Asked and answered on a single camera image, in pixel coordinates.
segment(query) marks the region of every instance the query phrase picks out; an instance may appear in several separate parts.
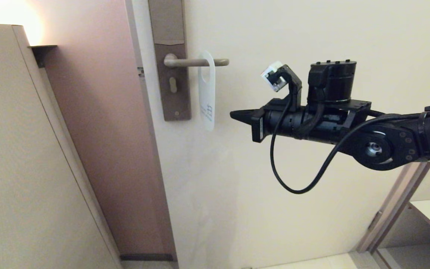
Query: white door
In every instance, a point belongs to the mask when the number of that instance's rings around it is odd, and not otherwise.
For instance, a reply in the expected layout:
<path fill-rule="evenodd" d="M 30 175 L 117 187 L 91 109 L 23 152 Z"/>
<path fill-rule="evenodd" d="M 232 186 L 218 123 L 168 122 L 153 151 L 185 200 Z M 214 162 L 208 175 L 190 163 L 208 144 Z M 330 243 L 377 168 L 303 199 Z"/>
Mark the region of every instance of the white door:
<path fill-rule="evenodd" d="M 366 232 L 399 174 L 339 154 L 309 193 L 285 191 L 272 174 L 269 141 L 229 112 L 263 106 L 273 93 L 259 74 L 276 60 L 301 78 L 309 65 L 358 62 L 352 97 L 399 114 L 430 105 L 430 1 L 186 0 L 188 57 L 208 50 L 217 68 L 215 129 L 203 129 L 196 68 L 193 119 L 165 122 L 146 0 L 133 0 L 138 37 L 182 269 L 262 267 L 348 252 Z M 315 176 L 331 145 L 279 137 L 278 172 L 292 188 Z"/>
<path fill-rule="evenodd" d="M 119 268 L 48 120 L 17 27 L 0 25 L 0 268 Z"/>

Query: lever handle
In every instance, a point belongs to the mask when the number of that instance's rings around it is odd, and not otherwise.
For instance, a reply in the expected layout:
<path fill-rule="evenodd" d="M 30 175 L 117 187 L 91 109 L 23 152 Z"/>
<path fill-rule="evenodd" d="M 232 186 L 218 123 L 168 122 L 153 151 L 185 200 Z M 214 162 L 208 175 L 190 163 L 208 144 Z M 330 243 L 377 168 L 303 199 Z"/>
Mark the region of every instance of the lever handle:
<path fill-rule="evenodd" d="M 230 63 L 228 59 L 214 59 L 215 66 L 223 67 Z M 176 67 L 207 67 L 208 61 L 205 59 L 178 59 L 173 53 L 165 56 L 163 64 L 169 68 Z"/>

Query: door frame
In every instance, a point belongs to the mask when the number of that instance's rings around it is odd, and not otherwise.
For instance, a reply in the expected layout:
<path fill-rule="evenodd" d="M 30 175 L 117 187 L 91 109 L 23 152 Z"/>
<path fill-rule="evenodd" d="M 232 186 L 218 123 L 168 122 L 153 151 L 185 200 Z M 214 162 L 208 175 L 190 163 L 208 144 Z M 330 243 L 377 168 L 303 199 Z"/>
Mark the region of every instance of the door frame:
<path fill-rule="evenodd" d="M 410 163 L 404 166 L 381 209 L 379 209 L 380 214 L 377 214 L 373 224 L 370 225 L 370 228 L 359 242 L 356 248 L 358 252 L 369 251 L 371 254 L 375 252 L 429 169 L 430 163 Z"/>

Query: black robotic arm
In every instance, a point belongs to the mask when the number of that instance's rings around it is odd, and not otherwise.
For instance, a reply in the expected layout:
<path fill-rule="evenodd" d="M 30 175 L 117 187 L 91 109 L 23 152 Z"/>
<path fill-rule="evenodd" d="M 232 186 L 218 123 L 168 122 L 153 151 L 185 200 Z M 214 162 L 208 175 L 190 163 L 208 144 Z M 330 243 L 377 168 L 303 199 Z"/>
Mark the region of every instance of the black robotic arm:
<path fill-rule="evenodd" d="M 319 181 L 340 151 L 374 170 L 391 170 L 410 162 L 430 161 L 430 107 L 419 114 L 384 114 L 371 110 L 371 102 L 351 99 L 356 62 L 326 61 L 311 65 L 308 103 L 300 105 L 302 83 L 287 66 L 269 67 L 263 74 L 278 91 L 289 86 L 284 99 L 272 99 L 260 109 L 232 111 L 233 119 L 251 125 L 252 139 L 271 139 L 271 165 L 281 185 L 303 194 Z M 286 186 L 276 172 L 273 148 L 276 135 L 335 145 L 312 184 L 302 190 Z"/>

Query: light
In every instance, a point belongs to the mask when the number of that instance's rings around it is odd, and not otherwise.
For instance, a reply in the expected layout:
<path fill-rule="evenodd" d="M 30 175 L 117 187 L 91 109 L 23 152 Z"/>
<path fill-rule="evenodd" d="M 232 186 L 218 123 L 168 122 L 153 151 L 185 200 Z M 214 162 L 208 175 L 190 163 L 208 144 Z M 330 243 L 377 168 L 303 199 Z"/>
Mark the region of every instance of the light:
<path fill-rule="evenodd" d="M 27 0 L 0 0 L 0 24 L 22 25 L 29 44 L 42 45 L 43 22 Z"/>

